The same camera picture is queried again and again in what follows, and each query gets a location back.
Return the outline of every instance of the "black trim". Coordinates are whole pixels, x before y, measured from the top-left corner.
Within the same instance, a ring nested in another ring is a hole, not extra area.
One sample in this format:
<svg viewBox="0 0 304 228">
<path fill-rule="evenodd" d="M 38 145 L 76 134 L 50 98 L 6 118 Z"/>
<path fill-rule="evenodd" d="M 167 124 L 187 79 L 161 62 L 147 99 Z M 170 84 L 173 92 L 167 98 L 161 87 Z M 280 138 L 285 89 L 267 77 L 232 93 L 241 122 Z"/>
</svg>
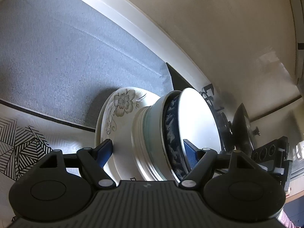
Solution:
<svg viewBox="0 0 304 228">
<path fill-rule="evenodd" d="M 169 73 L 171 75 L 171 80 L 174 90 L 183 91 L 185 88 L 194 88 L 188 81 L 185 80 L 169 63 L 166 63 Z"/>
<path fill-rule="evenodd" d="M 73 123 L 70 123 L 70 122 L 62 121 L 62 120 L 56 119 L 54 117 L 49 117 L 49 116 L 46 116 L 46 115 L 43 115 L 43 114 L 40 114 L 40 113 L 37 113 L 37 112 L 34 112 L 34 111 L 27 110 L 27 109 L 19 107 L 17 105 L 8 103 L 8 102 L 6 102 L 6 101 L 4 101 L 2 99 L 0 99 L 0 104 L 5 105 L 5 106 L 10 107 L 10 108 L 13 108 L 13 109 L 18 110 L 18 111 L 21 111 L 21 112 L 33 115 L 33 116 L 37 116 L 37 117 L 46 119 L 48 121 L 60 123 L 60 124 L 67 125 L 67 126 L 70 126 L 70 127 L 73 127 L 73 128 L 78 128 L 78 129 L 81 129 L 81 130 L 86 130 L 86 131 L 94 132 L 95 133 L 95 129 L 94 128 L 88 128 L 88 127 L 84 127 L 84 126 L 81 126 L 81 125 L 73 124 Z"/>
<path fill-rule="evenodd" d="M 304 43 L 298 43 L 298 50 L 304 50 Z"/>
<path fill-rule="evenodd" d="M 282 109 L 282 108 L 284 108 L 285 106 L 287 106 L 287 105 L 289 105 L 289 104 L 291 104 L 291 103 L 297 101 L 297 100 L 300 99 L 300 98 L 302 98 L 301 95 L 297 96 L 296 98 L 290 100 L 289 102 L 287 102 L 287 103 L 285 103 L 285 104 L 283 104 L 283 105 L 278 106 L 277 108 L 275 108 L 275 109 L 273 109 L 273 110 L 270 110 L 270 111 L 268 111 L 268 112 L 266 112 L 266 113 L 264 113 L 264 114 L 262 114 L 262 115 L 260 115 L 260 116 L 256 116 L 256 117 L 254 117 L 253 119 L 250 119 L 250 122 L 255 122 L 256 120 L 259 120 L 259 119 L 263 118 L 264 116 L 267 116 L 267 115 L 269 115 L 269 114 L 271 114 L 271 113 L 274 113 L 274 112 L 278 111 L 279 109 Z"/>
</svg>

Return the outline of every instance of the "floral plate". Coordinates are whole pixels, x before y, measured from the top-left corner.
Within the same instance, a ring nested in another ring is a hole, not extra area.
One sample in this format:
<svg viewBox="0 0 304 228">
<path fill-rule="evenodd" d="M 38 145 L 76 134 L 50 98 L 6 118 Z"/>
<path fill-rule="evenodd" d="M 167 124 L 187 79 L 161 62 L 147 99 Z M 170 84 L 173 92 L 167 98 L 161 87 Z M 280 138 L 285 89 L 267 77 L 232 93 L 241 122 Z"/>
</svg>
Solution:
<svg viewBox="0 0 304 228">
<path fill-rule="evenodd" d="M 101 110 L 100 110 L 100 113 L 99 113 L 99 116 L 98 116 L 98 119 L 97 119 L 97 123 L 96 123 L 96 129 L 95 129 L 95 145 L 94 147 L 97 147 L 101 142 L 104 141 L 104 139 L 100 136 L 100 132 L 101 132 L 101 121 L 102 121 L 102 118 L 103 118 L 103 114 L 105 112 L 105 107 L 107 106 L 107 103 L 108 101 L 110 100 L 110 98 L 112 97 L 112 95 L 114 94 L 115 92 L 113 92 L 108 98 L 107 100 L 104 102 Z M 107 161 L 107 163 L 104 165 L 103 167 L 103 170 L 110 176 L 110 178 L 112 178 L 116 185 L 118 186 L 119 184 L 119 181 L 121 180 L 117 170 L 116 170 L 116 167 L 115 167 L 115 164 L 114 164 L 114 159 L 113 159 L 113 156 L 111 156 L 109 158 L 109 160 Z"/>
<path fill-rule="evenodd" d="M 113 159 L 122 180 L 142 180 L 133 159 L 132 122 L 142 107 L 153 105 L 159 98 L 141 88 L 124 87 L 114 92 L 106 104 L 100 136 L 113 141 Z"/>
</svg>

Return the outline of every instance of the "white bowl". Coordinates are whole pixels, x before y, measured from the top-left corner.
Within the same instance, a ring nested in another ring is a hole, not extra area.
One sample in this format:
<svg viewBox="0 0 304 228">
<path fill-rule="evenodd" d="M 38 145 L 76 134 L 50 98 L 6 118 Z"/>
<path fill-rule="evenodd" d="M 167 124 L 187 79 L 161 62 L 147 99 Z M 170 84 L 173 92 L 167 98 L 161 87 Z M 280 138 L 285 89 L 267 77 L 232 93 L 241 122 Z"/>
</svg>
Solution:
<svg viewBox="0 0 304 228">
<path fill-rule="evenodd" d="M 153 105 L 159 96 L 136 87 L 120 88 L 112 94 L 101 122 L 102 139 L 113 141 L 113 159 L 122 180 L 144 180 L 133 158 L 131 128 L 136 113 Z"/>
<path fill-rule="evenodd" d="M 143 120 L 149 108 L 150 106 L 141 108 L 132 123 L 133 158 L 145 181 L 164 181 L 165 179 L 158 173 L 151 161 L 143 135 Z"/>
<path fill-rule="evenodd" d="M 208 147 L 221 151 L 221 141 L 213 114 L 204 98 L 193 88 L 184 89 L 177 105 L 178 130 L 184 158 L 184 139 L 198 149 Z"/>
<path fill-rule="evenodd" d="M 143 132 L 146 147 L 158 174 L 163 180 L 176 180 L 179 182 L 170 165 L 163 137 L 163 111 L 167 99 L 174 98 L 181 91 L 171 91 L 162 96 L 154 105 L 148 108 L 143 122 Z"/>
</svg>

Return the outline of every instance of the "white wall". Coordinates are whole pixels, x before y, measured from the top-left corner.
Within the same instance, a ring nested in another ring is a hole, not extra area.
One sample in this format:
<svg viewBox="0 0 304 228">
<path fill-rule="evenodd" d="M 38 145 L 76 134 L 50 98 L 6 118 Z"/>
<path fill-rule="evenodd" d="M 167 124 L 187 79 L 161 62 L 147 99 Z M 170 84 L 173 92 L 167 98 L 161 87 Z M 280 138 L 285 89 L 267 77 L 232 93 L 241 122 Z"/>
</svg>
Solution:
<svg viewBox="0 0 304 228">
<path fill-rule="evenodd" d="M 251 123 L 259 128 L 260 136 L 255 136 L 257 147 L 263 146 L 282 136 L 288 137 L 290 152 L 304 140 L 304 101 L 303 98 Z"/>
<path fill-rule="evenodd" d="M 289 0 L 130 0 L 199 66 L 226 107 L 255 117 L 299 95 Z"/>
</svg>

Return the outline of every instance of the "blue patterned bowl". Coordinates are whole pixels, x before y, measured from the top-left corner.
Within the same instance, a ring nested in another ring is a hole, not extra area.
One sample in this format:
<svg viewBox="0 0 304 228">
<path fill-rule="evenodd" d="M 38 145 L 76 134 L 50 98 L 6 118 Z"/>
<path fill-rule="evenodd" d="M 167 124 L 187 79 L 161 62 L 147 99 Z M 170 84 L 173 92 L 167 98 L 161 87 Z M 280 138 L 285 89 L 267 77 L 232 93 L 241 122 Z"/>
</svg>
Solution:
<svg viewBox="0 0 304 228">
<path fill-rule="evenodd" d="M 183 156 L 183 150 L 181 147 L 177 120 L 178 99 L 179 95 L 173 98 L 164 110 L 164 140 L 166 153 L 171 167 L 177 178 L 182 180 L 191 169 L 189 166 L 187 167 L 188 162 Z"/>
</svg>

